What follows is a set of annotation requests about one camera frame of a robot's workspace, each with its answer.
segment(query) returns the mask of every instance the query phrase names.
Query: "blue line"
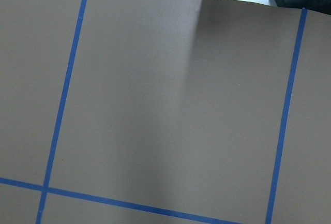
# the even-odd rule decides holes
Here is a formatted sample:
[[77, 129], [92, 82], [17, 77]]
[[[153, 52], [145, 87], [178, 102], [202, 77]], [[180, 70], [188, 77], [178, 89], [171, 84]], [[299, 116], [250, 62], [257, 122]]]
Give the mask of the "blue line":
[[67, 190], [63, 190], [63, 189], [49, 188], [48, 192], [55, 194], [55, 195], [77, 198], [77, 199], [87, 200], [87, 201], [92, 201], [92, 202], [99, 202], [99, 203], [103, 203], [103, 204], [107, 204], [107, 205], [125, 207], [125, 208], [130, 208], [132, 210], [145, 211], [145, 212], [155, 213], [155, 214], [159, 214], [159, 215], [167, 215], [167, 216], [177, 217], [177, 218], [181, 218], [181, 219], [199, 221], [199, 222], [203, 222], [203, 223], [238, 224], [237, 222], [219, 220], [219, 219], [215, 219], [215, 218], [187, 214], [187, 213], [178, 212], [178, 211], [165, 210], [163, 208], [140, 205], [140, 204], [124, 202], [124, 201], [119, 201], [119, 200], [114, 200], [114, 199], [109, 199], [109, 198], [104, 198], [104, 197], [92, 196], [92, 195], [87, 195], [87, 194], [83, 194], [83, 193], [67, 191]]
[[283, 147], [284, 147], [286, 125], [287, 125], [287, 121], [288, 121], [291, 95], [292, 95], [292, 89], [293, 89], [294, 78], [295, 78], [295, 71], [296, 71], [296, 66], [297, 66], [298, 59], [299, 59], [301, 42], [302, 42], [302, 37], [304, 34], [305, 23], [306, 23], [306, 18], [307, 18], [307, 12], [308, 12], [307, 9], [305, 9], [305, 8], [302, 9], [301, 17], [300, 17], [300, 21], [299, 21], [299, 27], [298, 27], [298, 31], [296, 34], [294, 52], [293, 52], [293, 57], [292, 57], [292, 64], [291, 64], [288, 86], [286, 89], [286, 95], [285, 95], [285, 100], [284, 100], [283, 114], [281, 117], [281, 123], [280, 123], [280, 129], [279, 129], [275, 166], [274, 166], [273, 179], [272, 179], [271, 188], [270, 188], [269, 203], [268, 203], [268, 209], [267, 209], [266, 218], [265, 218], [265, 224], [271, 224], [271, 221], [273, 218], [280, 163], [281, 163], [281, 157], [282, 157]]
[[50, 153], [49, 153], [49, 157], [48, 157], [46, 173], [45, 173], [43, 186], [42, 186], [42, 192], [41, 192], [41, 197], [40, 197], [40, 202], [39, 202], [39, 209], [38, 209], [36, 224], [41, 223], [42, 213], [43, 213], [43, 209], [45, 207], [47, 190], [48, 190], [48, 186], [49, 186], [49, 183], [50, 183], [50, 178], [51, 178], [51, 173], [52, 173], [52, 168], [53, 168], [53, 162], [54, 162], [54, 156], [55, 156], [55, 151], [56, 151], [56, 146], [57, 146], [58, 135], [59, 135], [60, 128], [61, 128], [63, 112], [64, 112], [64, 107], [65, 107], [66, 99], [67, 99], [67, 95], [68, 95], [70, 78], [71, 78], [71, 74], [72, 74], [74, 59], [75, 59], [75, 56], [76, 56], [76, 50], [77, 50], [77, 46], [78, 46], [79, 36], [80, 36], [81, 28], [82, 28], [86, 3], [87, 3], [87, 0], [82, 0], [81, 1], [81, 6], [80, 6], [80, 9], [79, 9], [76, 29], [74, 31], [74, 37], [73, 37], [73, 41], [72, 41], [72, 46], [71, 46], [71, 51], [70, 51], [70, 57], [69, 57], [66, 77], [65, 77], [65, 80], [64, 80], [61, 100], [60, 100], [60, 104], [59, 104], [59, 107], [58, 107], [57, 118], [56, 118], [55, 127], [54, 127], [53, 139], [52, 139], [52, 143], [51, 143], [51, 148], [50, 148]]
[[7, 179], [7, 178], [3, 178], [3, 177], [0, 177], [0, 184], [7, 184], [7, 185], [16, 186], [16, 187], [25, 188], [25, 189], [42, 191], [41, 185], [25, 183], [25, 182]]

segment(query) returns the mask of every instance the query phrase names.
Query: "gray surface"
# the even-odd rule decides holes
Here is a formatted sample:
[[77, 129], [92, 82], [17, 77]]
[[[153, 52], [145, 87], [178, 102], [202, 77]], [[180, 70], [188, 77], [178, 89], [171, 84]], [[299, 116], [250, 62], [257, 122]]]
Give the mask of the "gray surface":
[[273, 224], [331, 223], [331, 17], [309, 12]]
[[49, 194], [43, 224], [197, 224], [198, 222]]
[[0, 222], [35, 223], [40, 192], [0, 184]]
[[299, 14], [88, 0], [51, 186], [264, 223]]
[[0, 177], [42, 184], [80, 0], [0, 0]]

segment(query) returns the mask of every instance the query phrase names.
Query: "vertical blue line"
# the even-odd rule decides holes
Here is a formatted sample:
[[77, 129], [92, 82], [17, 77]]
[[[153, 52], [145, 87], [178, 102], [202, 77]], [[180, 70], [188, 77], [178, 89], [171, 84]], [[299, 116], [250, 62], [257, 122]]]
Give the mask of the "vertical blue line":
[[87, 0], [81, 0], [81, 6], [80, 6], [80, 9], [79, 9], [79, 13], [78, 13], [76, 29], [74, 31], [74, 36], [73, 36], [73, 41], [72, 41], [72, 46], [71, 46], [71, 51], [70, 51], [70, 56], [69, 56], [69, 62], [68, 62], [66, 77], [65, 77], [65, 80], [64, 80], [61, 99], [60, 99], [60, 103], [59, 103], [59, 107], [58, 107], [58, 112], [57, 112], [57, 117], [56, 117], [56, 122], [55, 122], [55, 127], [54, 127], [54, 133], [53, 133], [50, 153], [49, 153], [49, 156], [48, 156], [48, 162], [47, 162], [46, 173], [45, 173], [45, 177], [44, 177], [44, 181], [43, 181], [41, 197], [40, 197], [40, 201], [39, 201], [39, 208], [38, 208], [36, 224], [41, 223], [42, 213], [43, 213], [45, 203], [46, 203], [47, 191], [48, 191], [50, 178], [51, 178], [51, 173], [52, 173], [52, 168], [53, 168], [53, 162], [54, 162], [54, 156], [55, 156], [55, 151], [56, 151], [56, 146], [57, 146], [57, 140], [58, 140], [58, 135], [59, 135], [60, 128], [61, 128], [61, 122], [62, 122], [64, 107], [65, 107], [66, 100], [67, 100], [69, 84], [70, 84], [70, 79], [71, 79], [71, 74], [72, 74], [72, 69], [73, 69], [73, 63], [74, 63], [74, 59], [75, 59], [75, 56], [76, 56], [76, 51], [77, 51], [79, 36], [80, 36], [81, 28], [82, 28], [86, 3], [87, 3]]
[[288, 121], [291, 95], [292, 95], [292, 89], [293, 89], [294, 78], [295, 78], [295, 71], [296, 71], [296, 66], [297, 66], [298, 59], [299, 59], [301, 42], [302, 42], [302, 37], [304, 34], [305, 23], [306, 23], [306, 18], [307, 18], [307, 12], [308, 12], [307, 9], [305, 9], [305, 8], [302, 9], [300, 21], [299, 21], [299, 27], [298, 27], [298, 31], [296, 34], [294, 52], [293, 52], [293, 57], [292, 57], [292, 64], [291, 64], [288, 86], [286, 89], [284, 106], [283, 106], [283, 114], [281, 117], [281, 123], [280, 123], [280, 129], [279, 129], [275, 166], [274, 166], [273, 179], [272, 179], [271, 188], [270, 188], [269, 203], [268, 203], [268, 209], [267, 209], [267, 214], [266, 214], [266, 218], [265, 218], [265, 224], [271, 224], [271, 221], [273, 218], [280, 163], [281, 163], [281, 157], [283, 154], [283, 147], [284, 147], [286, 125], [287, 125], [287, 121]]

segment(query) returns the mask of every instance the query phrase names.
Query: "blue tape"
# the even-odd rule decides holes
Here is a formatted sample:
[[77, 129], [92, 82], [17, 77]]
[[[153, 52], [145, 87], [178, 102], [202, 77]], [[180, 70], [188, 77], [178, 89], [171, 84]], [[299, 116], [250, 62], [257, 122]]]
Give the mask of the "blue tape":
[[51, 178], [51, 174], [52, 174], [52, 168], [53, 168], [53, 162], [54, 162], [54, 156], [55, 156], [55, 151], [56, 151], [56, 146], [57, 146], [58, 135], [59, 135], [60, 128], [61, 128], [63, 112], [64, 112], [66, 99], [67, 99], [67, 95], [68, 95], [70, 78], [71, 78], [71, 74], [72, 74], [74, 58], [76, 56], [79, 36], [80, 36], [81, 28], [82, 28], [86, 3], [87, 3], [87, 0], [82, 0], [81, 1], [81, 6], [80, 6], [80, 9], [79, 9], [76, 29], [74, 31], [74, 37], [73, 37], [73, 41], [72, 41], [72, 46], [71, 46], [71, 51], [70, 51], [70, 57], [69, 57], [66, 77], [65, 77], [65, 80], [64, 80], [64, 85], [63, 85], [63, 90], [62, 90], [62, 94], [61, 94], [60, 104], [59, 104], [59, 107], [58, 107], [58, 112], [57, 112], [57, 117], [56, 117], [56, 122], [55, 122], [55, 127], [54, 127], [53, 139], [52, 139], [52, 143], [51, 143], [50, 153], [49, 153], [49, 156], [48, 156], [48, 162], [47, 162], [47, 167], [46, 167], [46, 173], [45, 173], [43, 186], [42, 186], [42, 192], [41, 192], [41, 197], [40, 197], [40, 202], [39, 202], [39, 208], [38, 208], [36, 224], [41, 223], [42, 212], [43, 212], [43, 209], [45, 207], [45, 202], [46, 202], [46, 197], [47, 197], [47, 190], [48, 190], [48, 186], [49, 186], [50, 178]]
[[0, 184], [7, 184], [11, 186], [16, 186], [25, 189], [32, 189], [37, 191], [42, 191], [42, 186], [37, 184], [30, 184], [21, 181], [11, 180], [7, 178], [0, 177]]
[[275, 166], [274, 166], [273, 179], [272, 179], [271, 188], [270, 188], [269, 203], [268, 203], [268, 208], [267, 208], [267, 213], [266, 213], [266, 218], [265, 218], [265, 224], [271, 224], [271, 221], [273, 218], [279, 170], [280, 170], [281, 158], [282, 158], [283, 147], [284, 147], [286, 125], [287, 125], [287, 121], [288, 121], [296, 66], [297, 66], [298, 59], [299, 59], [301, 42], [302, 42], [302, 37], [304, 34], [305, 23], [306, 23], [306, 18], [307, 18], [307, 12], [308, 12], [307, 9], [305, 9], [305, 8], [302, 9], [300, 21], [299, 21], [299, 27], [298, 27], [298, 31], [296, 34], [294, 52], [293, 52], [293, 57], [292, 57], [292, 64], [291, 64], [290, 75], [289, 75], [289, 80], [288, 80], [288, 85], [287, 85], [285, 100], [284, 100], [284, 106], [283, 106], [283, 114], [281, 117], [281, 123], [280, 123], [280, 128], [279, 128], [279, 137], [278, 137], [278, 145], [277, 145], [276, 158], [275, 158]]
[[72, 197], [72, 198], [77, 198], [77, 199], [82, 199], [82, 200], [87, 200], [87, 201], [92, 201], [92, 202], [99, 202], [99, 203], [103, 203], [103, 204], [107, 204], [107, 205], [130, 208], [132, 210], [139, 210], [139, 211], [155, 213], [155, 214], [159, 214], [159, 215], [167, 215], [167, 216], [177, 217], [177, 218], [181, 218], [181, 219], [199, 221], [199, 222], [203, 222], [203, 223], [239, 224], [237, 222], [231, 222], [231, 221], [220, 220], [220, 219], [215, 219], [215, 218], [210, 218], [210, 217], [187, 214], [187, 213], [178, 212], [178, 211], [165, 210], [163, 208], [140, 205], [140, 204], [124, 202], [124, 201], [119, 201], [119, 200], [114, 200], [114, 199], [109, 199], [109, 198], [104, 198], [104, 197], [97, 197], [97, 196], [87, 195], [87, 194], [83, 194], [83, 193], [67, 191], [67, 190], [63, 190], [63, 189], [49, 188], [48, 192], [55, 194], [55, 195]]

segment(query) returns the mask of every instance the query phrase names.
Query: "blue tape strip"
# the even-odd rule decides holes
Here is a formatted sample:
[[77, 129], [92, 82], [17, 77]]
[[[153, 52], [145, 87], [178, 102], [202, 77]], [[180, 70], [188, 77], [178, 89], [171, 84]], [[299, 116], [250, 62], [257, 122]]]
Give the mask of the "blue tape strip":
[[7, 178], [0, 177], [0, 184], [7, 184], [11, 186], [16, 186], [25, 189], [32, 189], [37, 191], [42, 191], [42, 186], [37, 184], [29, 184], [21, 181], [11, 180]]
[[39, 209], [38, 209], [36, 224], [40, 224], [41, 218], [42, 218], [42, 212], [43, 212], [43, 209], [45, 207], [45, 202], [46, 202], [46, 197], [47, 197], [47, 190], [48, 190], [48, 186], [49, 186], [49, 183], [50, 183], [50, 178], [51, 178], [51, 173], [52, 173], [52, 168], [53, 168], [53, 162], [54, 162], [54, 156], [55, 156], [55, 151], [56, 151], [56, 146], [57, 146], [58, 135], [59, 135], [60, 128], [61, 128], [63, 112], [64, 112], [64, 107], [65, 107], [66, 99], [67, 99], [67, 95], [68, 95], [70, 78], [71, 78], [71, 74], [72, 74], [74, 58], [76, 56], [79, 36], [80, 36], [81, 28], [82, 28], [86, 3], [87, 3], [87, 0], [82, 0], [81, 1], [81, 6], [80, 6], [80, 9], [79, 9], [76, 29], [74, 31], [74, 37], [73, 37], [73, 41], [72, 41], [72, 46], [71, 46], [71, 51], [70, 51], [70, 57], [69, 57], [66, 77], [65, 77], [65, 80], [64, 80], [61, 100], [60, 100], [60, 104], [59, 104], [59, 107], [58, 107], [53, 139], [52, 139], [52, 143], [51, 143], [51, 148], [50, 148], [50, 153], [49, 153], [49, 157], [48, 157], [46, 173], [45, 173], [43, 186], [42, 186], [42, 192], [41, 192], [41, 197], [40, 197], [40, 202], [39, 202]]
[[112, 205], [112, 206], [125, 207], [125, 208], [130, 208], [132, 210], [139, 210], [139, 211], [155, 213], [155, 214], [159, 214], [159, 215], [167, 215], [167, 216], [177, 217], [177, 218], [181, 218], [181, 219], [194, 220], [194, 221], [199, 221], [199, 222], [203, 222], [203, 223], [238, 224], [237, 222], [219, 220], [219, 219], [215, 219], [215, 218], [187, 214], [187, 213], [177, 212], [177, 211], [172, 211], [172, 210], [165, 210], [162, 208], [150, 207], [150, 206], [146, 206], [146, 205], [140, 205], [140, 204], [135, 204], [135, 203], [131, 203], [131, 202], [124, 202], [124, 201], [119, 201], [119, 200], [114, 200], [114, 199], [109, 199], [109, 198], [104, 198], [104, 197], [97, 197], [97, 196], [87, 195], [87, 194], [83, 194], [83, 193], [67, 191], [67, 190], [63, 190], [63, 189], [49, 188], [48, 192], [52, 193], [52, 194], [56, 194], [56, 195], [61, 195], [61, 196], [72, 197], [72, 198], [77, 198], [77, 199], [82, 199], [82, 200], [87, 200], [87, 201], [92, 201], [92, 202], [99, 202], [99, 203]]
[[287, 125], [287, 121], [288, 121], [296, 66], [297, 66], [298, 59], [299, 59], [301, 42], [302, 42], [302, 37], [304, 34], [305, 23], [306, 23], [306, 18], [307, 18], [307, 12], [308, 12], [307, 9], [305, 9], [305, 8], [302, 9], [300, 21], [299, 21], [299, 27], [298, 27], [298, 31], [296, 34], [294, 52], [293, 52], [293, 57], [292, 57], [292, 64], [291, 64], [288, 86], [286, 89], [284, 106], [283, 106], [283, 114], [281, 117], [281, 123], [280, 123], [280, 129], [279, 129], [275, 166], [274, 166], [273, 179], [272, 179], [271, 188], [270, 188], [269, 203], [268, 203], [268, 209], [267, 209], [266, 218], [265, 218], [265, 224], [271, 224], [272, 217], [273, 217], [279, 170], [280, 170], [280, 163], [281, 163], [281, 157], [283, 154], [283, 147], [284, 147], [286, 125]]

